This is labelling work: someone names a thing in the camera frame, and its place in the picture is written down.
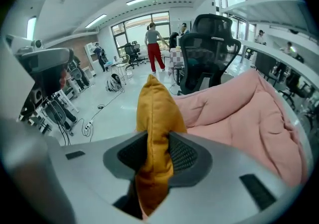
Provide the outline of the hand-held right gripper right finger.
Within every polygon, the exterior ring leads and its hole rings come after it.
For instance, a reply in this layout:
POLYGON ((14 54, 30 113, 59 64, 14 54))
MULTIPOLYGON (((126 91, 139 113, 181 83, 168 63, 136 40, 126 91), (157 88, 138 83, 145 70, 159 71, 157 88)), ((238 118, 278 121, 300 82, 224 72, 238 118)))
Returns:
POLYGON ((170 179, 150 223, 270 224, 290 205, 285 182, 239 149, 185 133, 172 132, 169 139, 189 146, 197 158, 170 179))

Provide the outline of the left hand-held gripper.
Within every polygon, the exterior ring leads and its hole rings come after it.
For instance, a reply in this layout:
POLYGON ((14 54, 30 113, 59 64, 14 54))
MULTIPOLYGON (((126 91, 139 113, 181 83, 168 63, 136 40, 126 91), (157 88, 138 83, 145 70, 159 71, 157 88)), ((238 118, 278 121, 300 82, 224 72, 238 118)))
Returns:
POLYGON ((0 116, 30 114, 66 84, 66 68, 73 60, 69 48, 43 49, 40 40, 7 34, 0 38, 0 116))

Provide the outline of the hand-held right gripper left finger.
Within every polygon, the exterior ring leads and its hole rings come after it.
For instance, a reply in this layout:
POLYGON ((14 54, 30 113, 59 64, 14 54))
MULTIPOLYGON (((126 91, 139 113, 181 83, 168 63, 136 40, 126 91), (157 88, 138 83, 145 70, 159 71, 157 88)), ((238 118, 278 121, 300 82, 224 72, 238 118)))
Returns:
POLYGON ((146 158, 146 132, 69 146, 49 137, 47 147, 75 218, 142 218, 135 175, 146 158))

